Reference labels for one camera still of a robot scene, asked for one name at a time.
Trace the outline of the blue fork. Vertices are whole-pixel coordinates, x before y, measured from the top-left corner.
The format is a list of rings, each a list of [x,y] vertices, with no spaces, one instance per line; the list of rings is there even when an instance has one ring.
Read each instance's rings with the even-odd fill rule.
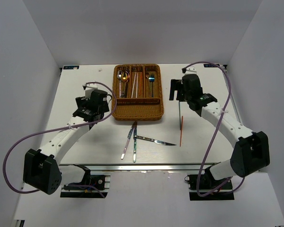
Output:
[[[149,76],[149,83],[150,83],[150,97],[154,97],[154,92],[153,92],[153,83],[155,81],[155,76],[154,73],[151,73]]]

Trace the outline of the pink handled silver spoon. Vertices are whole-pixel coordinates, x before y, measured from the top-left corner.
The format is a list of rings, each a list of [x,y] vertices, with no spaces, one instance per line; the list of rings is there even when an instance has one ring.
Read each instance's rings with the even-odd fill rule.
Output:
[[[119,80],[119,98],[122,96],[122,77],[123,77],[123,71],[119,70],[117,73],[117,78]]]

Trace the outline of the gold rainbow spoon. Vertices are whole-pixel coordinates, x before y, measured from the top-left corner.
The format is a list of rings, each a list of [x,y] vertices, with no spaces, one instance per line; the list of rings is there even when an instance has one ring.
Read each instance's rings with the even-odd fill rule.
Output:
[[[123,89],[123,91],[121,93],[121,98],[127,98],[127,90],[128,90],[129,78],[130,78],[130,73],[128,71],[125,71],[122,74],[122,77],[121,77],[121,81],[124,83],[124,89]]]

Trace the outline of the long orange chopstick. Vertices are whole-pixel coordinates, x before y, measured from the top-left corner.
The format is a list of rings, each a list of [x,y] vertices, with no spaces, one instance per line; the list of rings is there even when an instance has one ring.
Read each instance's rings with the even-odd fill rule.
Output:
[[[140,80],[139,80],[139,97],[142,97],[142,90],[143,90],[143,75],[140,73],[139,75]]]

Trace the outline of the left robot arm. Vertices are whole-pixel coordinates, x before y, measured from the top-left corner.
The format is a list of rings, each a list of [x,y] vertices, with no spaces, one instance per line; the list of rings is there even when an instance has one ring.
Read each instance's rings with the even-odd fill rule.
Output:
[[[107,92],[93,88],[85,96],[77,97],[76,104],[78,108],[65,130],[38,150],[30,149],[25,154],[24,182],[49,195],[60,185],[73,184],[81,189],[90,185],[90,170],[86,167],[59,164],[79,138],[90,131],[93,122],[103,119],[109,111]]]

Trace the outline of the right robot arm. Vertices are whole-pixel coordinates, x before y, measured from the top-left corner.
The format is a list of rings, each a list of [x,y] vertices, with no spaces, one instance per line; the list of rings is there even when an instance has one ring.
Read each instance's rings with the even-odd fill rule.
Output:
[[[222,179],[246,177],[270,164],[268,136],[262,131],[252,131],[225,112],[213,95],[203,92],[196,74],[172,79],[169,99],[187,102],[192,111],[218,129],[233,147],[230,159],[206,168],[207,187],[214,189]]]

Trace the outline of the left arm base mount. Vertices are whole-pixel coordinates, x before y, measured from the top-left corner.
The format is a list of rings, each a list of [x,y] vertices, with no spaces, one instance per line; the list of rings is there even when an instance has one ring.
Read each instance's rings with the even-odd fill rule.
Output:
[[[102,198],[108,194],[111,176],[83,165],[61,166],[61,198]]]

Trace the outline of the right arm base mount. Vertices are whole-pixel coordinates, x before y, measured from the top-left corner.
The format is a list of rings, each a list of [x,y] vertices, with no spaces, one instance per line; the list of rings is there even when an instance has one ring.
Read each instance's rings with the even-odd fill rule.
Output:
[[[187,175],[184,178],[185,183],[188,184],[189,188],[189,199],[190,201],[232,201],[234,200],[234,193],[232,192],[233,186],[231,180],[229,180],[222,187],[219,187],[217,190],[211,194],[200,197],[197,194],[197,175]],[[219,180],[217,182],[211,183],[204,175],[201,175],[199,191],[200,193],[207,193],[208,191],[214,189],[220,185],[224,180]]]

